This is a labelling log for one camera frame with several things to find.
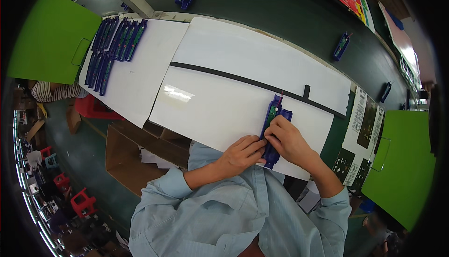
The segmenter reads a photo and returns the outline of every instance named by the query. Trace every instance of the red stool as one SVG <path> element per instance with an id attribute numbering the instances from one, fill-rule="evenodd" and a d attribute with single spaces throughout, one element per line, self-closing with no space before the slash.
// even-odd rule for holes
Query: red stool
<path id="1" fill-rule="evenodd" d="M 40 154 L 42 155 L 42 160 L 45 160 L 45 158 L 52 155 L 52 153 L 50 152 L 51 148 L 52 148 L 51 146 L 48 146 L 47 148 L 40 151 Z"/>
<path id="2" fill-rule="evenodd" d="M 88 197 L 84 191 L 86 191 L 86 188 L 84 188 L 81 192 L 76 194 L 71 200 L 70 203 L 72 204 L 73 210 L 75 210 L 78 217 L 83 218 L 87 215 L 91 215 L 98 211 L 98 209 L 93 208 L 93 204 L 97 201 L 97 199 L 92 196 Z"/>
<path id="3" fill-rule="evenodd" d="M 86 118 L 110 120 L 125 119 L 114 111 L 106 112 L 106 106 L 91 94 L 84 98 L 77 98 L 75 100 L 75 110 Z"/>
<path id="4" fill-rule="evenodd" d="M 53 179 L 53 182 L 55 182 L 56 187 L 58 187 L 59 191 L 65 192 L 69 189 L 70 186 L 70 179 L 64 175 L 64 173 L 61 173 L 60 175 L 56 176 Z"/>

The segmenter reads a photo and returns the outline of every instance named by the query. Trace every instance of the light blue shirt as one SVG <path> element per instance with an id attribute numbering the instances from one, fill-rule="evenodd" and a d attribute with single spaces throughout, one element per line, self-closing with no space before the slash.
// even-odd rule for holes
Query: light blue shirt
<path id="1" fill-rule="evenodd" d="M 188 169 L 221 152 L 195 143 Z M 274 172 L 258 165 L 191 190 L 178 169 L 148 182 L 131 219 L 134 257 L 238 256 L 259 234 L 266 257 L 342 256 L 351 212 L 348 191 L 322 199 L 307 215 Z"/>

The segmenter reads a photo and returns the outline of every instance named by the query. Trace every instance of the metal handle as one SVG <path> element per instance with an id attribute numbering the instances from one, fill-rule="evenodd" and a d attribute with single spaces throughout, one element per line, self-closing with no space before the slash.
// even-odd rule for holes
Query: metal handle
<path id="1" fill-rule="evenodd" d="M 386 138 L 386 137 L 383 137 L 383 136 L 379 136 L 379 137 L 388 140 L 388 147 L 387 147 L 387 152 L 385 153 L 385 158 L 382 161 L 382 167 L 380 168 L 380 170 L 377 170 L 377 169 L 373 168 L 372 166 L 368 166 L 369 168 L 371 168 L 371 169 L 373 169 L 373 170 L 375 170 L 377 172 L 381 172 L 384 169 L 385 160 L 387 159 L 388 151 L 390 150 L 390 144 L 391 144 L 391 139 L 390 138 Z"/>
<path id="2" fill-rule="evenodd" d="M 78 43 L 78 47 L 76 47 L 75 53 L 73 54 L 72 61 L 70 62 L 70 64 L 75 65 L 75 66 L 79 66 L 79 67 L 82 67 L 81 66 L 81 62 L 80 62 L 80 64 L 75 64 L 75 63 L 73 63 L 73 59 L 75 58 L 76 52 L 78 51 L 78 49 L 79 49 L 79 47 L 81 45 L 82 40 L 87 40 L 87 41 L 89 41 L 89 43 L 92 43 L 92 40 L 89 40 L 89 39 L 86 39 L 86 38 L 81 38 L 80 42 Z"/>

